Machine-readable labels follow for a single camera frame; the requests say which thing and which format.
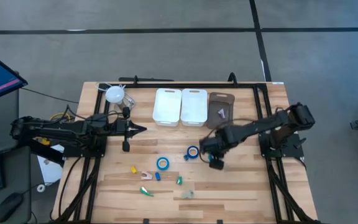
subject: wooden table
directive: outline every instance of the wooden table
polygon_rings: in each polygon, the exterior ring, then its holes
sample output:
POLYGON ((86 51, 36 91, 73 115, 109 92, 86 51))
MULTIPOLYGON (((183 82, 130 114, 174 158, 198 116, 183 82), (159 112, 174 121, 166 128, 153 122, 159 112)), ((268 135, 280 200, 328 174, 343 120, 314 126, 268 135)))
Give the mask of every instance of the wooden table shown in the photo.
MULTIPOLYGON (((267 83, 267 87, 272 109, 278 106, 286 108, 288 99, 284 85, 267 83)), ((184 161, 187 147, 198 145, 198 140, 210 130, 206 126, 187 127, 182 124, 177 127, 157 126, 152 119, 156 90, 126 89, 137 102, 131 111, 131 119, 135 124, 147 127, 147 131, 130 140, 129 153, 122 151, 123 137, 108 137, 106 155, 101 159, 92 222, 142 223, 144 218, 149 218, 151 223, 216 223, 218 219, 224 223, 275 223, 266 165, 260 155, 257 136, 249 137, 225 155, 224 170, 211 169, 199 159, 184 161), (142 170, 150 173, 158 171, 156 161, 161 156, 170 161, 169 169, 160 172, 162 180, 141 181, 142 170), (131 166, 136 166, 137 174, 131 172, 131 166), (182 186, 175 183, 179 175, 183 177, 182 186), (154 197, 141 194, 141 186, 151 191, 154 197), (191 200, 183 199, 182 192, 189 189, 194 190, 195 197, 191 200)), ((251 89, 206 90, 209 93, 217 91, 233 94, 236 97, 234 118, 257 119, 251 89)), ((96 95, 94 83, 86 82, 78 106, 79 115, 93 114, 96 95)), ((265 112, 262 94, 260 97, 265 112)), ((58 216, 62 185, 74 161, 75 158, 71 158, 64 165, 53 208, 54 218, 58 216)), ((290 193, 306 214, 317 218, 305 168, 294 159, 283 159, 283 163, 290 193)), ((82 168, 83 159, 71 173, 63 196, 62 210, 78 191, 82 168)), ((281 194, 279 197, 283 218, 286 218, 281 194)), ((88 196, 84 198, 81 218, 85 217, 88 196)))

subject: computer mouse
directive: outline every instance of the computer mouse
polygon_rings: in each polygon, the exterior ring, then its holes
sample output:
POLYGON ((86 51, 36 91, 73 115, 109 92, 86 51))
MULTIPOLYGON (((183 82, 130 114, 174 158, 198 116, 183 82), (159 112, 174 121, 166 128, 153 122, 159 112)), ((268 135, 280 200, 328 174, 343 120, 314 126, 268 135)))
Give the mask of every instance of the computer mouse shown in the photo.
POLYGON ((13 193, 0 204, 0 223, 6 221, 23 201, 23 195, 13 193))

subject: white object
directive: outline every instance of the white object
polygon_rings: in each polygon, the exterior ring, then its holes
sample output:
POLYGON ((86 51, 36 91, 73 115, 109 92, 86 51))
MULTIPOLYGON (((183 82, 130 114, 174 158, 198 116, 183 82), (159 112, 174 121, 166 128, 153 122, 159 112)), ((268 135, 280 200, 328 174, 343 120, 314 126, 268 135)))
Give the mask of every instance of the white object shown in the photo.
POLYGON ((184 89, 181 93, 180 119, 185 126, 202 126, 208 118, 208 93, 205 90, 184 89))
MULTIPOLYGON (((64 150, 64 147, 59 144, 52 146, 51 148, 60 152, 63 152, 64 150)), ((44 178, 44 183, 54 183, 62 178, 63 169, 59 164, 51 162, 40 156, 37 157, 38 163, 40 164, 42 177, 44 178)))
POLYGON ((223 110, 223 108, 218 111, 218 114, 221 115, 221 118, 222 118, 222 119, 226 119, 226 116, 224 115, 224 110, 223 110))
POLYGON ((112 86, 107 89, 106 92, 106 100, 110 103, 122 103, 122 100, 124 99, 125 91, 124 88, 121 86, 112 86))
POLYGON ((44 184, 40 184, 37 187, 37 191, 40 192, 40 193, 44 192, 45 189, 46 189, 46 186, 44 186, 44 184))
POLYGON ((151 179, 153 179, 153 175, 151 175, 148 172, 142 171, 142 177, 140 179, 141 180, 151 180, 151 179))
POLYGON ((181 91, 159 88, 155 94, 153 119, 158 125, 176 126, 180 119, 181 91))

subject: blue tape roll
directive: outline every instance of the blue tape roll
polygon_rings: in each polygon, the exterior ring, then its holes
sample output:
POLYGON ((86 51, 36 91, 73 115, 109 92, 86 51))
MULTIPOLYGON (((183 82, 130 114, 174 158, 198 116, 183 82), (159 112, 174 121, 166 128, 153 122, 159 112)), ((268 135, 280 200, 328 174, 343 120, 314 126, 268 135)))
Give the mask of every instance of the blue tape roll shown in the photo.
POLYGON ((198 157, 199 153, 200 153, 200 150, 198 150, 197 146, 190 146, 189 148, 187 148, 187 157, 190 158, 190 159, 196 159, 198 157), (195 155, 190 154, 191 149, 196 149, 196 154, 195 155))
POLYGON ((159 170, 167 170, 168 167, 169 167, 169 160, 168 160, 167 158, 165 158, 165 157, 160 157, 159 159, 157 159, 157 168, 158 168, 159 170), (160 162, 161 162, 161 161, 165 161, 165 162, 167 163, 167 165, 165 165, 165 167, 160 166, 160 162))

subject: white bin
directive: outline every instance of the white bin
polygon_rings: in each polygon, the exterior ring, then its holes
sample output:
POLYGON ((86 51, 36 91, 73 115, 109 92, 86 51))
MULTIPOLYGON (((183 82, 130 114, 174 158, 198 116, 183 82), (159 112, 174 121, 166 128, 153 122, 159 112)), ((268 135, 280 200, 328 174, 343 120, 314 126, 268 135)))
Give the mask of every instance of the white bin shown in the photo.
POLYGON ((159 88, 155 94, 153 120, 162 126, 176 126, 180 119, 181 91, 159 88))
POLYGON ((184 89, 181 93, 181 123, 202 126, 208 118, 208 93, 205 90, 184 89))

